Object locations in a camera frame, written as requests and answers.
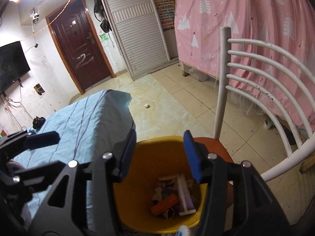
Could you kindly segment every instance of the white pipe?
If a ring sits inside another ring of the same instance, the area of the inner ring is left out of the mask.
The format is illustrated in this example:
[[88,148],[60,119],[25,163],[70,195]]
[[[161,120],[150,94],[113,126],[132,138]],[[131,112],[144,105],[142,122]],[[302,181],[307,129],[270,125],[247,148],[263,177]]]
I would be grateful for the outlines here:
[[229,50],[228,53],[230,55],[234,55],[234,56],[244,56],[244,57],[249,57],[249,58],[259,60],[261,62],[264,62],[264,63],[267,63],[271,66],[274,66],[275,68],[279,69],[281,72],[285,73],[303,91],[306,98],[310,102],[310,104],[313,108],[313,111],[315,112],[315,100],[314,100],[312,94],[307,89],[307,87],[304,85],[304,83],[293,72],[291,72],[289,69],[287,69],[284,65],[281,65],[280,63],[278,63],[272,59],[269,59],[269,58],[266,58],[264,56],[257,55],[254,53],[232,51],[232,50]]
[[310,138],[312,136],[313,130],[311,128],[310,122],[308,121],[308,118],[303,112],[302,107],[300,106],[296,98],[293,96],[293,94],[288,90],[288,88],[284,86],[278,79],[274,78],[272,75],[264,72],[263,70],[260,70],[254,67],[245,66],[245,65],[237,64],[237,63],[228,63],[227,65],[232,68],[238,68],[238,69],[246,70],[246,71],[261,75],[265,77],[266,79],[268,79],[269,81],[271,81],[272,83],[274,83],[280,90],[282,90],[282,92],[289,98],[289,100],[295,106],[299,116],[301,117],[303,125],[306,129],[306,132],[308,133],[308,137]]
[[164,31],[163,31],[163,28],[162,28],[160,16],[158,15],[157,7],[155,6],[154,0],[151,0],[151,3],[152,3],[152,6],[153,6],[153,10],[154,10],[155,17],[156,17],[156,19],[157,19],[158,28],[160,29],[160,32],[161,32],[162,41],[163,41],[163,44],[164,44],[164,48],[165,48],[167,60],[168,60],[168,61],[171,61],[169,49],[167,48],[166,39],[165,39]]
[[219,140],[220,138],[227,100],[227,89],[225,88],[225,86],[229,84],[229,79],[226,77],[226,75],[230,71],[230,68],[227,66],[227,63],[231,62],[231,55],[228,54],[228,51],[231,49],[231,44],[227,42],[227,39],[231,38],[231,28],[221,27],[220,34],[221,34],[220,81],[218,104],[215,114],[215,127],[213,132],[213,138],[217,140]]
[[119,49],[122,52],[122,55],[123,55],[122,57],[123,57],[123,59],[124,59],[126,65],[127,65],[128,69],[129,69],[129,72],[130,72],[131,76],[133,76],[134,73],[133,73],[130,61],[129,61],[128,55],[126,53],[125,47],[123,46],[123,43],[122,43],[122,41],[120,39],[118,30],[117,30],[117,27],[116,27],[116,24],[115,24],[115,20],[113,18],[113,15],[111,14],[111,9],[109,7],[108,1],[107,0],[101,0],[101,1],[102,1],[103,6],[104,6],[104,8],[106,10],[106,13],[107,13],[107,16],[108,16],[108,21],[110,22],[111,27],[113,29],[112,32],[113,32],[113,34],[115,36],[115,39],[118,41],[117,45],[118,45]]
[[230,85],[225,86],[225,88],[227,90],[233,91],[241,96],[244,96],[246,98],[248,98],[249,100],[251,100],[252,102],[254,102],[256,105],[258,105],[269,117],[270,119],[273,121],[273,123],[275,124],[277,130],[279,131],[280,137],[282,139],[282,142],[284,144],[285,150],[287,152],[287,156],[289,157],[292,154],[292,149],[291,146],[289,144],[288,138],[280,124],[280,122],[278,121],[277,117],[269,110],[269,108],[267,106],[265,106],[261,101],[259,101],[257,98],[255,98],[254,96],[250,95],[249,93],[243,91],[243,90],[239,90],[237,88],[234,88]]
[[283,173],[289,171],[291,168],[298,165],[300,162],[305,160],[315,151],[315,134],[311,136],[310,139],[307,139],[306,142],[302,145],[302,147],[296,150],[292,155],[276,166],[272,167],[268,171],[261,174],[262,179],[265,182],[268,182],[277,176],[282,175]]
[[269,97],[276,104],[276,106],[280,109],[280,111],[282,112],[286,121],[288,122],[290,129],[292,131],[292,134],[294,136],[294,139],[296,141],[297,147],[300,148],[302,146],[303,143],[302,143],[302,140],[300,138],[299,132],[297,131],[296,126],[295,126],[292,118],[290,117],[288,111],[284,108],[284,106],[281,104],[281,102],[272,93],[270,93],[270,91],[266,90],[263,86],[260,86],[259,84],[256,84],[256,83],[254,83],[248,79],[245,79],[245,78],[242,78],[242,77],[239,77],[236,75],[227,74],[226,77],[229,79],[233,79],[235,81],[245,83],[249,86],[252,86],[256,90],[259,90],[261,93],[263,93],[264,95]]
[[267,43],[260,40],[252,40],[252,39],[229,39],[229,43],[240,43],[240,44],[251,44],[251,45],[257,45],[259,47],[268,48],[275,52],[278,52],[279,54],[283,55],[287,59],[291,60],[294,64],[297,65],[298,68],[302,70],[302,72],[313,82],[315,85],[315,76],[314,74],[308,69],[301,61],[299,61],[295,56],[293,56],[290,52],[284,50],[283,48]]

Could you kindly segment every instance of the poster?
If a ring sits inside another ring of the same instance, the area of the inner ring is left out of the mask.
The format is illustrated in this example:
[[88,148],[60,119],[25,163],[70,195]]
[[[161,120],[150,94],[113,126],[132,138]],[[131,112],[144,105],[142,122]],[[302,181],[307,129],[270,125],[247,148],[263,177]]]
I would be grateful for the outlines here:
[[159,14],[163,31],[174,29],[175,1],[154,0]]

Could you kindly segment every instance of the yellow trash bin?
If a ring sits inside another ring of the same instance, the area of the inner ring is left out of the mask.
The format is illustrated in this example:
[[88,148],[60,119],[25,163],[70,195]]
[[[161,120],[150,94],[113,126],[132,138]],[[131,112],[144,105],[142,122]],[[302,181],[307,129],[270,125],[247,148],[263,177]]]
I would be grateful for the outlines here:
[[178,173],[192,179],[190,167],[179,136],[160,137],[136,144],[130,169],[122,183],[114,184],[114,194],[120,220],[127,227],[145,233],[174,233],[181,225],[189,228],[199,223],[207,184],[197,187],[193,195],[199,200],[196,213],[167,220],[154,216],[150,209],[159,177]]

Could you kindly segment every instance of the screw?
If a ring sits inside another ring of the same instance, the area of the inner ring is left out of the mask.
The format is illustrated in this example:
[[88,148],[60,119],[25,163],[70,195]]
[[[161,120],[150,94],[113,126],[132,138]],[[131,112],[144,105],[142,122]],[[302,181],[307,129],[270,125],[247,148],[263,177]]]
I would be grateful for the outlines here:
[[106,153],[103,153],[102,157],[104,160],[109,160],[113,157],[113,154],[110,152],[106,152]]
[[215,160],[216,158],[218,158],[218,156],[215,153],[209,153],[208,154],[208,159]]
[[252,164],[249,161],[245,160],[245,161],[242,162],[242,165],[245,168],[249,168]]
[[71,160],[71,161],[68,162],[68,166],[70,168],[74,168],[77,165],[78,165],[78,162],[76,160]]
[[20,182],[20,180],[21,180],[21,178],[19,176],[14,176],[13,177],[13,182],[14,183],[18,183],[18,182]]

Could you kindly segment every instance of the door frame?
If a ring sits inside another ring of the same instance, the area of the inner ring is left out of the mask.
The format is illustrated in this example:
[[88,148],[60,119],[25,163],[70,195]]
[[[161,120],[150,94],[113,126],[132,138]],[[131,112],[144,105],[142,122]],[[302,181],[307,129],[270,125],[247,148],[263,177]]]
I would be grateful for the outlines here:
[[[101,44],[101,42],[100,42],[100,39],[98,38],[98,35],[97,35],[97,32],[96,32],[95,26],[94,26],[94,24],[93,24],[91,15],[90,15],[90,13],[89,13],[89,9],[88,9],[88,7],[87,7],[87,5],[86,5],[86,1],[85,1],[85,0],[81,0],[81,1],[82,1],[82,4],[83,4],[83,7],[84,7],[85,15],[86,15],[86,17],[87,17],[87,19],[88,19],[88,22],[89,22],[89,25],[90,25],[90,27],[91,27],[91,29],[92,29],[92,35],[93,35],[94,39],[95,39],[96,42],[97,42],[98,48],[99,48],[100,51],[101,51],[101,54],[102,54],[103,59],[104,59],[104,61],[105,61],[105,64],[106,64],[106,66],[107,66],[109,72],[111,73],[111,77],[112,77],[112,78],[115,78],[116,75],[115,75],[114,72],[113,72],[113,69],[112,69],[111,64],[110,64],[110,62],[109,62],[109,60],[108,60],[108,58],[107,58],[107,56],[106,56],[106,54],[105,54],[105,51],[104,51],[103,46],[102,46],[102,44]],[[51,24],[50,24],[50,20],[49,20],[49,17],[50,17],[50,16],[54,15],[57,11],[62,10],[62,9],[65,7],[65,5],[66,5],[66,4],[60,6],[59,8],[57,8],[56,10],[54,10],[52,13],[50,13],[50,14],[46,17],[46,22],[47,22],[47,24],[48,24],[49,32],[50,32],[50,34],[51,34],[51,37],[52,37],[52,39],[53,39],[53,41],[54,41],[54,44],[55,44],[55,46],[56,46],[56,49],[57,49],[57,51],[58,51],[58,53],[59,53],[59,56],[60,56],[62,62],[64,63],[64,65],[65,65],[65,67],[66,67],[68,73],[70,74],[71,79],[73,80],[74,84],[77,86],[79,92],[83,95],[83,94],[85,93],[85,91],[84,91],[84,89],[82,88],[81,84],[79,83],[77,77],[75,76],[75,74],[74,74],[72,68],[70,67],[70,65],[69,65],[69,63],[68,63],[68,61],[67,61],[67,59],[66,59],[66,56],[65,56],[65,54],[64,54],[63,51],[62,51],[61,45],[60,45],[60,43],[59,43],[59,41],[58,41],[58,39],[57,39],[56,33],[55,33],[54,29],[52,28],[52,26],[51,26]]]

